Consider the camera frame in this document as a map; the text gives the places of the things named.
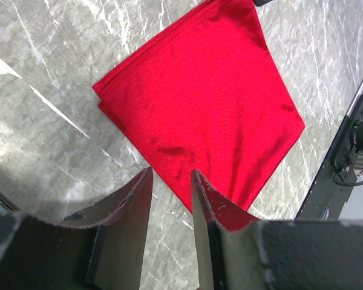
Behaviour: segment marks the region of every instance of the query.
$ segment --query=metal plate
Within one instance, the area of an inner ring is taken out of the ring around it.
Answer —
[[[259,7],[269,3],[270,1],[272,0],[254,0],[254,4]]]
[[[308,194],[299,209],[297,219],[337,219],[345,202],[348,201],[353,187],[343,187],[335,184],[333,176],[345,166],[347,150],[350,148],[348,132],[356,120],[363,120],[363,95],[346,115],[332,141]],[[355,163],[358,154],[350,158]],[[342,174],[345,182],[355,182],[356,175],[353,166]]]

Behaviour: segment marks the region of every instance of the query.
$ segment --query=black metal bracket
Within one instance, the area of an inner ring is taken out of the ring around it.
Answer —
[[[363,289],[363,222],[256,221],[200,172],[192,188],[200,289]]]
[[[350,141],[352,127],[363,121],[363,95],[360,96],[356,106],[352,110],[352,116],[342,128],[336,147],[331,152],[330,164],[332,168],[340,172],[344,167],[353,165],[358,158],[355,145]]]
[[[153,172],[57,222],[0,213],[0,289],[139,289]]]
[[[273,1],[273,0],[254,0],[254,4],[258,7],[260,7],[262,5],[269,3],[270,1]]]
[[[353,187],[337,185],[333,178],[338,172],[344,182],[355,182],[353,165],[358,158],[355,146],[350,144],[350,129],[363,121],[363,95],[356,102],[350,116],[346,115],[317,172],[308,194],[299,209],[297,219],[337,219],[348,201]]]

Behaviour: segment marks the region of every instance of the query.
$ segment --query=red cloth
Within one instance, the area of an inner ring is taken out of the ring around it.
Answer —
[[[93,86],[191,211],[191,170],[247,210],[304,123],[252,0],[207,0]]]

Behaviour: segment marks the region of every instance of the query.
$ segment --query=red towel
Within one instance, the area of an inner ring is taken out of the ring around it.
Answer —
[[[247,210],[304,123],[252,0],[207,0],[93,86],[191,211],[191,170]]]

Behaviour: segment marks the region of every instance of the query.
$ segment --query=marble floor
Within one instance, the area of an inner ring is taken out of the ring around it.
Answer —
[[[0,0],[0,191],[60,219],[146,167],[91,85],[197,4]],[[258,14],[306,129],[249,211],[290,219],[363,77],[363,11],[359,1],[275,0]],[[141,288],[196,289],[192,216],[158,176],[153,193]]]

